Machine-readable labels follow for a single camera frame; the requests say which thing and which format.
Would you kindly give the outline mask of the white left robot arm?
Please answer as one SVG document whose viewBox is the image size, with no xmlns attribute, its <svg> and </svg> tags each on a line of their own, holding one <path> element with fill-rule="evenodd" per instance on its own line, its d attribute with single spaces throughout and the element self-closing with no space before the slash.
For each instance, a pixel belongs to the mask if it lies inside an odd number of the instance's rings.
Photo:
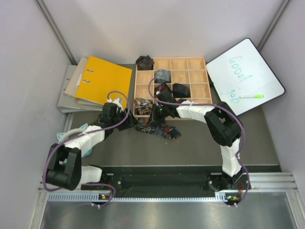
<svg viewBox="0 0 305 229">
<path fill-rule="evenodd" d="M 49 156 L 42 176 L 45 190 L 47 184 L 74 190 L 82 185 L 94 185 L 103 189 L 108 178 L 98 166 L 83 166 L 82 157 L 96 144 L 109 137 L 115 128 L 122 131 L 134 126 L 135 118 L 130 108 L 123 108 L 119 102 L 106 103 L 98 119 L 92 122 L 80 134 L 50 147 Z"/>
</svg>

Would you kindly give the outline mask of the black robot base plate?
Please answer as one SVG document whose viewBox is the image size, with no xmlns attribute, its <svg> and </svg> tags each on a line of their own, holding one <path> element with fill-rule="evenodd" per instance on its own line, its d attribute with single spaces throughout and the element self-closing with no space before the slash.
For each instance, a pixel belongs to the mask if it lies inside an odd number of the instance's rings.
<svg viewBox="0 0 305 229">
<path fill-rule="evenodd" d="M 117 191 L 127 191 L 136 187 L 198 187 L 202 190 L 221 191 L 232 189 L 242 191 L 251 188 L 246 174 L 229 177 L 224 173 L 159 173 L 159 174 L 106 174 L 102 183 L 110 184 Z"/>
</svg>

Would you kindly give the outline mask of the navy floral long tie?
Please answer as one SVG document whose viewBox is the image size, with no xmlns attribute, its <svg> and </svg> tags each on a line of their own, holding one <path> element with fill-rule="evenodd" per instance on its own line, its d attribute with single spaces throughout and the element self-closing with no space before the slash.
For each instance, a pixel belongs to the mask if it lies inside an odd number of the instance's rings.
<svg viewBox="0 0 305 229">
<path fill-rule="evenodd" d="M 145 134 L 158 136 L 161 138 L 175 140 L 182 135 L 177 127 L 168 126 L 164 124 L 151 121 L 149 118 L 140 117 L 136 125 L 136 130 Z"/>
</svg>

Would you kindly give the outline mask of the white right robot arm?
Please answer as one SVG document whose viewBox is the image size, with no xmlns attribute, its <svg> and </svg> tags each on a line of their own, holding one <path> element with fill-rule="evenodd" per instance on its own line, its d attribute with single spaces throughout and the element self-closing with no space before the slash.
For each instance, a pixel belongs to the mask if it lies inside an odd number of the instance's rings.
<svg viewBox="0 0 305 229">
<path fill-rule="evenodd" d="M 222 155 L 222 182 L 226 188 L 240 183 L 242 166 L 239 163 L 241 122 L 225 102 L 198 104 L 185 99 L 176 100 L 168 90 L 157 92 L 152 107 L 152 120 L 163 123 L 165 118 L 192 119 L 207 124 L 213 140 L 220 146 Z"/>
</svg>

